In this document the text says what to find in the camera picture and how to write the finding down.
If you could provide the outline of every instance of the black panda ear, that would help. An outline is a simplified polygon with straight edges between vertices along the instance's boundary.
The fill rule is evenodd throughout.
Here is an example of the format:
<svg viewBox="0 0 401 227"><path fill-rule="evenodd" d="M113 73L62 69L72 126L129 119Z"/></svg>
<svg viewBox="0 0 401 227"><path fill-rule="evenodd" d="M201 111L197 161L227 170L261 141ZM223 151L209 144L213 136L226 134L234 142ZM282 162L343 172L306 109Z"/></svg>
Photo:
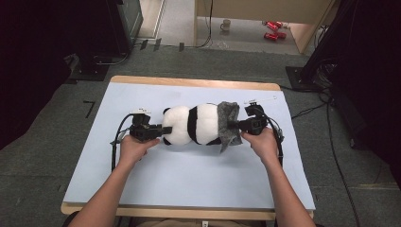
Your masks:
<svg viewBox="0 0 401 227"><path fill-rule="evenodd" d="M170 110L170 108L165 108L165 110L163 111L163 114L165 114L168 110Z"/></svg>

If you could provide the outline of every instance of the gray cloth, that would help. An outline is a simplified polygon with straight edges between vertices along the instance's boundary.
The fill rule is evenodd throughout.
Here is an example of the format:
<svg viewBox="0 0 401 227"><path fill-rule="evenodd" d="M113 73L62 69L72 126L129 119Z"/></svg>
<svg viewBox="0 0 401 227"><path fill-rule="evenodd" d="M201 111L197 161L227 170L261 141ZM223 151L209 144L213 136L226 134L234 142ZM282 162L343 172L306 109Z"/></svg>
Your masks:
<svg viewBox="0 0 401 227"><path fill-rule="evenodd" d="M236 102L221 102L218 104L218 137L221 140L223 152L228 146L242 144L239 129L229 129L227 123L238 118L239 106Z"/></svg>

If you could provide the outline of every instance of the finger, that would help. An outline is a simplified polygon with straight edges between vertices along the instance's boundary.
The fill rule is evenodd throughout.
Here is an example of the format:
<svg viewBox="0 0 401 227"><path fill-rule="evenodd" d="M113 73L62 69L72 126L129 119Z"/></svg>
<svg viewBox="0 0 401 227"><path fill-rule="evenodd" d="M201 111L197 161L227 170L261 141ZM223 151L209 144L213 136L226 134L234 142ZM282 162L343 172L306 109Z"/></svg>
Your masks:
<svg viewBox="0 0 401 227"><path fill-rule="evenodd" d="M251 135L251 134L249 134L249 133L247 133L245 131L241 132L241 136L242 136L242 138L244 138L246 141L248 141L250 143L253 140L253 135Z"/></svg>
<svg viewBox="0 0 401 227"><path fill-rule="evenodd" d="M146 149L151 148L153 146L156 146L157 144L160 143L160 139L153 139L153 140L149 140L147 141L144 146Z"/></svg>

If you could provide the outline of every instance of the white board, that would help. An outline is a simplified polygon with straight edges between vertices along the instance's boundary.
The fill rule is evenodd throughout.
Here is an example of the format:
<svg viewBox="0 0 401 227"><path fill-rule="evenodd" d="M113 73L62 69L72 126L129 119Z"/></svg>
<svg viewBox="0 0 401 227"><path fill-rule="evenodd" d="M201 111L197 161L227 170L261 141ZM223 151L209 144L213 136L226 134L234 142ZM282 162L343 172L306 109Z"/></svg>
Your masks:
<svg viewBox="0 0 401 227"><path fill-rule="evenodd" d="M182 87L111 82L66 191L65 202L87 202L111 172L112 146L121 120L130 111L152 111L149 124L161 124L163 110L203 103L237 102L238 120L248 118L243 104L259 102L265 113L283 130L284 170L305 208L314 202L298 150L288 105L282 92ZM123 129L131 124L126 121ZM120 204L174 207L268 208L274 207L269 179L260 159L243 140L219 154L220 145L166 146L161 142L148 150L126 183Z"/></svg>

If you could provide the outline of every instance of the camera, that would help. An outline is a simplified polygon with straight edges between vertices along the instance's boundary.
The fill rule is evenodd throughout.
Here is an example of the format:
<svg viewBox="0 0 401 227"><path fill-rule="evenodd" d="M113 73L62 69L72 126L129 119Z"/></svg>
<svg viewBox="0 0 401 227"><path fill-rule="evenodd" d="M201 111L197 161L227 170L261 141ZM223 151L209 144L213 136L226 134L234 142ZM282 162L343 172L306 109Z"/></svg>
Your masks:
<svg viewBox="0 0 401 227"><path fill-rule="evenodd" d="M172 127L162 127L161 124L150 125L148 122L150 116L144 113L135 113L132 117L132 125L130 126L130 135L139 141L156 139L163 134L170 134Z"/></svg>

